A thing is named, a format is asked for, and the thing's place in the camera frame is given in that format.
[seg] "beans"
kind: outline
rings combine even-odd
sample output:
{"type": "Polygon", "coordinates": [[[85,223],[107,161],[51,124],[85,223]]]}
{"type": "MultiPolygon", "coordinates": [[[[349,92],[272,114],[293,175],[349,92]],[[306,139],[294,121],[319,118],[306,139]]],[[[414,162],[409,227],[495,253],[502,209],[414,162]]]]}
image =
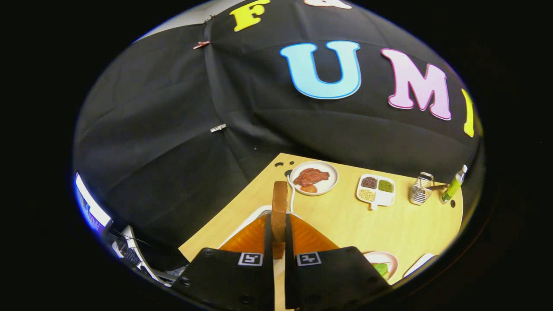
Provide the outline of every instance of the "beans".
{"type": "Polygon", "coordinates": [[[394,185],[387,180],[381,179],[378,182],[378,190],[386,191],[386,192],[394,192],[394,185]]]}
{"type": "Polygon", "coordinates": [[[374,201],[375,193],[374,191],[371,191],[369,189],[360,189],[359,190],[359,198],[365,201],[372,202],[374,201]]]}
{"type": "Polygon", "coordinates": [[[377,179],[374,177],[365,177],[363,180],[361,180],[361,186],[366,188],[377,188],[377,179]]]}

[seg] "blue letter u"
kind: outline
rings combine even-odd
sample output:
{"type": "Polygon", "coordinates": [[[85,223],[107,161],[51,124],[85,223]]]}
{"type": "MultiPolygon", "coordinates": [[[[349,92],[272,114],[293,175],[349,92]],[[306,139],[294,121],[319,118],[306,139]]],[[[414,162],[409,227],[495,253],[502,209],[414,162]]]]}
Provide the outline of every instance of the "blue letter u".
{"type": "Polygon", "coordinates": [[[300,93],[316,99],[341,99],[355,93],[361,86],[361,71],[357,61],[359,44],[351,41],[330,41],[326,44],[338,55],[342,77],[334,83],[321,81],[315,69],[313,52],[317,46],[311,43],[289,45],[280,50],[288,60],[290,76],[300,93]]]}

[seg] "wire basket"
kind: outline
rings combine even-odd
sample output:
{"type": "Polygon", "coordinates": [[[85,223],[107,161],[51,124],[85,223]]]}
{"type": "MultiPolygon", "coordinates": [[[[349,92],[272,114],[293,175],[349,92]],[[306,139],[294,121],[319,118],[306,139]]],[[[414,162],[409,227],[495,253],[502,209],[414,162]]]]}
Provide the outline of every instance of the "wire basket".
{"type": "Polygon", "coordinates": [[[411,189],[409,201],[416,205],[422,205],[430,195],[432,195],[432,190],[426,188],[431,184],[435,185],[434,176],[429,173],[421,172],[411,189]]]}

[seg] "spray bottle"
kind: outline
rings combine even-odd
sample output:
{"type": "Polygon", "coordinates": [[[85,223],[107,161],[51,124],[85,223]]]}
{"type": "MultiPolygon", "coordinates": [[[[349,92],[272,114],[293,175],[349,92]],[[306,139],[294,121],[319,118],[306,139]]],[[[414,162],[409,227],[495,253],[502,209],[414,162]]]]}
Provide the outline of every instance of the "spray bottle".
{"type": "Polygon", "coordinates": [[[440,201],[442,204],[446,204],[453,198],[455,195],[455,192],[461,187],[461,184],[465,180],[465,174],[467,173],[467,166],[463,165],[463,168],[455,174],[455,178],[453,178],[453,181],[450,183],[449,187],[447,187],[447,190],[444,192],[444,194],[440,197],[440,201]]]}

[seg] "yellow letter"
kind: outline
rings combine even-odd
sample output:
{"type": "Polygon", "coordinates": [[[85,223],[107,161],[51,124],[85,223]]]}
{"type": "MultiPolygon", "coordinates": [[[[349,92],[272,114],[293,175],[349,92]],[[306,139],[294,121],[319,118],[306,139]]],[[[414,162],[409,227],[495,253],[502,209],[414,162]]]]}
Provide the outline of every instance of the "yellow letter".
{"type": "Polygon", "coordinates": [[[232,11],[230,15],[234,15],[234,18],[236,18],[236,27],[234,31],[238,32],[246,27],[259,23],[261,19],[259,17],[253,17],[253,14],[263,14],[265,8],[261,4],[267,4],[269,2],[271,2],[271,0],[257,0],[232,11]]]}
{"type": "Polygon", "coordinates": [[[468,95],[467,91],[461,89],[461,92],[463,92],[463,95],[465,96],[465,103],[467,104],[467,122],[465,122],[465,133],[469,135],[470,137],[474,136],[474,118],[472,113],[472,100],[470,96],[468,95]]]}

